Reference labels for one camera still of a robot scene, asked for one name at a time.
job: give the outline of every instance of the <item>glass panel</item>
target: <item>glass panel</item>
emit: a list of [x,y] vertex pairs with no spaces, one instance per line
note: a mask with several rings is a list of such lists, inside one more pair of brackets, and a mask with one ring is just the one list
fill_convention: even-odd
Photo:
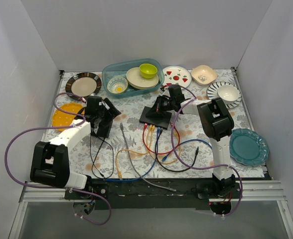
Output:
[[[90,217],[106,218],[108,211]],[[241,203],[226,219],[193,209],[114,209],[110,221],[94,226],[72,211],[72,203],[28,203],[20,239],[74,238],[286,239],[276,202]]]

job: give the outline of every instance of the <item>blue scalloped plate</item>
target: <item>blue scalloped plate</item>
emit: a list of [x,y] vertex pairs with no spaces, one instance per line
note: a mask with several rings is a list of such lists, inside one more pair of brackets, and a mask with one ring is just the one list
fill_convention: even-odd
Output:
[[262,165],[269,153],[266,141],[256,132],[246,128],[232,131],[230,154],[237,162],[246,166]]

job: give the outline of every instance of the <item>white plate with red pattern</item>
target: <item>white plate with red pattern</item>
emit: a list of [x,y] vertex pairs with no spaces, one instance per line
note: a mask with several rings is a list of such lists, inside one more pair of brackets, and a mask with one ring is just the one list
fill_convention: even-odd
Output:
[[180,66],[168,66],[163,69],[164,82],[163,85],[179,84],[188,87],[191,84],[192,76],[188,70]]

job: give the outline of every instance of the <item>floral tablecloth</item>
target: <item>floral tablecloth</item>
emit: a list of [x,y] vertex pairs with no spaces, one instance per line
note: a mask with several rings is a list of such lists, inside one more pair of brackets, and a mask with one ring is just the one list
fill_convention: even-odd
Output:
[[[216,81],[225,81],[230,82],[236,85],[236,82],[232,76],[231,70],[216,70],[218,74],[218,78]],[[69,78],[78,74],[78,72],[66,72],[63,76],[61,86],[59,92],[65,91],[65,85]],[[206,96],[207,87],[201,87],[196,82],[192,81],[191,85],[188,87],[200,100],[208,99]],[[122,122],[125,128],[125,134],[128,139],[129,148],[131,150],[145,152],[145,147],[142,142],[142,131],[144,124],[139,123],[140,115],[143,111],[144,106],[151,107],[156,97],[159,95],[159,91],[152,92],[146,95],[135,96],[131,98],[123,98],[123,99],[113,99],[109,97],[111,102],[115,105],[115,107],[122,112],[122,114],[114,119],[114,123],[110,132],[110,136],[106,139],[115,150],[115,155],[118,150],[125,148],[125,143],[122,137],[122,133],[120,130],[120,123]],[[104,88],[102,87],[98,96],[103,98],[108,97]],[[67,95],[60,96],[58,98],[58,106],[62,106],[63,104],[69,102],[77,102]],[[250,124],[248,121],[248,117],[245,113],[243,103],[239,106],[229,110],[231,116],[234,119],[235,127],[234,128],[250,128]],[[202,125],[198,116],[193,115],[181,115],[179,116],[178,122],[176,123],[176,127],[179,130],[181,135],[181,141],[186,141],[188,139],[199,138],[209,142],[208,137],[204,134],[202,129]],[[53,137],[56,137],[59,134],[56,130],[48,130],[46,132],[46,139],[50,140]],[[153,134],[153,146],[151,149],[154,149],[156,137],[156,129]],[[90,137],[85,137],[80,143],[78,143],[74,149],[70,153],[70,168],[71,170],[90,175],[94,178],[91,167],[92,161],[90,158],[90,148],[89,148],[89,140]],[[95,156],[98,147],[100,146],[101,141],[92,137],[92,154]],[[200,142],[190,142],[186,143],[182,146],[182,155],[181,158],[188,164],[192,164],[194,159],[195,150],[197,146],[200,147],[200,152],[197,156],[197,160],[195,163],[195,167],[205,167],[208,165],[213,165],[213,156],[211,149],[203,143]],[[163,134],[160,138],[159,144],[159,152],[166,152],[171,149],[170,142],[170,128],[169,130],[164,130]],[[140,174],[144,174],[147,172],[152,163],[153,159],[147,155],[138,155],[131,153],[132,160],[134,161],[135,167],[140,172]],[[174,158],[174,153],[170,155],[167,161],[171,161]],[[137,177],[136,173],[133,171],[127,152],[123,151],[119,154],[119,166],[121,169],[121,173],[123,178],[135,178]],[[102,149],[99,152],[99,156],[95,162],[96,167],[107,177],[112,172],[112,152],[110,147],[107,144],[102,146]],[[232,165],[239,171],[241,177],[263,177],[263,170],[261,166],[258,167],[249,167],[244,166],[239,163],[236,163],[232,160]],[[179,162],[175,162],[173,164],[166,165],[167,167],[180,170],[185,167]],[[173,173],[164,170],[158,164],[155,165],[151,173],[146,176],[148,178],[197,178],[204,177],[209,178],[212,176],[212,170],[187,170],[181,173]],[[118,178],[117,170],[115,168],[114,174],[111,178]]]

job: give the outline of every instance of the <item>yellow plate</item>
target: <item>yellow plate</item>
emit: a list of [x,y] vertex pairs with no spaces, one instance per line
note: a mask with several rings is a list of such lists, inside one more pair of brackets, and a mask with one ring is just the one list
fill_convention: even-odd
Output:
[[[68,103],[68,104],[64,104],[60,108],[64,111],[76,114],[83,108],[83,106],[81,104],[77,104],[77,103]],[[63,113],[59,110],[56,110],[52,116],[52,126],[54,126],[54,127],[69,126],[69,125],[71,125],[74,118],[75,118],[75,116]],[[57,130],[64,131],[65,128],[59,128]]]

